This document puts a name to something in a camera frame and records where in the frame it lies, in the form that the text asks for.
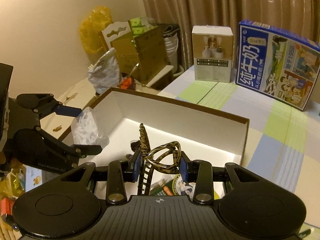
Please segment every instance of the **blue milk box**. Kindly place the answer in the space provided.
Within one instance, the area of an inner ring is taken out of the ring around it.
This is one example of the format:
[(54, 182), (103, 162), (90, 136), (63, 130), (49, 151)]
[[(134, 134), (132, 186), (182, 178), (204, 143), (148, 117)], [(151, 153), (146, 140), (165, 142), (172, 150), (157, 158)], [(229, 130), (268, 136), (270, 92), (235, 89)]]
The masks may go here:
[(236, 84), (303, 110), (319, 74), (320, 46), (268, 24), (239, 23)]

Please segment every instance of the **dried leaf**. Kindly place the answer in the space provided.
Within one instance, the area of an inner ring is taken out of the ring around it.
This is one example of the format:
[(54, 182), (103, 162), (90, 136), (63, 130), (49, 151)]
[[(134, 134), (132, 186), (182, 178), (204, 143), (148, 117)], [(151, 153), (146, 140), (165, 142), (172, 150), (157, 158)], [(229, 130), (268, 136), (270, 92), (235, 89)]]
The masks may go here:
[(52, 129), (52, 131), (57, 132), (57, 131), (60, 131), (61, 129), (62, 129), (62, 126), (59, 125), (58, 127)]
[(66, 103), (67, 103), (67, 101), (69, 101), (69, 100), (71, 100), (71, 99), (75, 98), (77, 94), (78, 94), (78, 93), (74, 93), (74, 94), (72, 94), (71, 96), (66, 97), (66, 100), (65, 100), (63, 103), (64, 103), (64, 104), (66, 104)]

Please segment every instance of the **open cardboard box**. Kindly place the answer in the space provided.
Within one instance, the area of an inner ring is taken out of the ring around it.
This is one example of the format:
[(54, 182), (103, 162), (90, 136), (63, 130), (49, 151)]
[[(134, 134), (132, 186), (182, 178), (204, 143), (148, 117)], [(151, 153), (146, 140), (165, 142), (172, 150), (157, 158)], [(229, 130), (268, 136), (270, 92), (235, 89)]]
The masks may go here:
[(120, 71), (130, 74), (139, 63), (132, 76), (142, 84), (148, 84), (168, 64), (162, 29), (156, 27), (135, 37), (136, 46), (132, 40), (130, 32), (111, 42), (116, 49)]
[[(224, 167), (227, 162), (241, 163), (249, 129), (249, 119), (244, 117), (118, 88), (107, 90), (91, 108), (110, 143), (99, 155), (82, 159), (81, 163), (92, 161), (97, 166), (106, 166), (113, 160), (124, 159), (128, 153), (133, 154), (130, 142), (139, 140), (140, 123), (146, 127), (151, 149), (178, 141), (190, 160), (206, 160), (218, 167)], [(73, 144), (70, 127), (60, 140)], [(172, 164), (172, 156), (165, 157), (163, 163)], [(163, 176), (155, 171), (152, 183)], [(137, 194), (137, 182), (125, 186), (128, 198)], [(223, 194), (221, 182), (215, 183), (214, 189), (218, 195)], [(96, 195), (105, 198), (105, 183), (98, 185)]]

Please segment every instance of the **wall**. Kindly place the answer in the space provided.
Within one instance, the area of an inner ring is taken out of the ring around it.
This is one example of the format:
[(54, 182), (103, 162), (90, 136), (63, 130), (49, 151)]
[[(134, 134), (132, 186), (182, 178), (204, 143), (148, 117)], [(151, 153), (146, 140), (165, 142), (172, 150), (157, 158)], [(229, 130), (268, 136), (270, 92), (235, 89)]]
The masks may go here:
[(0, 62), (13, 65), (9, 96), (57, 97), (86, 76), (89, 59), (77, 28), (98, 5), (113, 21), (144, 16), (142, 0), (0, 0)]

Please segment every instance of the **cardboard box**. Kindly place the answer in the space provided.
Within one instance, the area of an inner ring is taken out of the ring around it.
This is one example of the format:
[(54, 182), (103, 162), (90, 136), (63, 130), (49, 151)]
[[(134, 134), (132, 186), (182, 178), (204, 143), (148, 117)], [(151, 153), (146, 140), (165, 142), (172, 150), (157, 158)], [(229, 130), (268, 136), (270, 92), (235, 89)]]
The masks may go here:
[(236, 83), (303, 110), (319, 74), (320, 46), (292, 32), (239, 23)]
[(230, 27), (193, 26), (195, 79), (230, 82), (233, 34)]
[[(226, 162), (240, 164), (244, 154), (249, 120), (219, 110), (178, 101), (171, 98), (137, 91), (111, 88), (92, 105), (98, 125), (108, 134), (110, 143), (97, 156), (81, 159), (93, 161), (97, 166), (108, 165), (133, 153), (130, 142), (139, 140), (139, 125), (146, 127), (151, 149), (178, 141), (190, 160), (202, 159), (214, 166), (224, 167)], [(60, 137), (64, 143), (73, 144), (71, 129)], [(163, 159), (172, 163), (172, 156)], [(152, 183), (163, 178), (157, 171)], [(222, 194), (222, 183), (215, 184)], [(126, 183), (127, 195), (137, 193), (137, 183)], [(105, 188), (98, 189), (99, 197), (105, 198)]]
[(130, 74), (132, 68), (139, 63), (133, 77), (142, 84), (151, 81), (168, 64), (160, 27), (135, 38), (132, 33), (127, 33), (112, 41), (111, 45), (117, 51), (116, 58), (122, 73)]

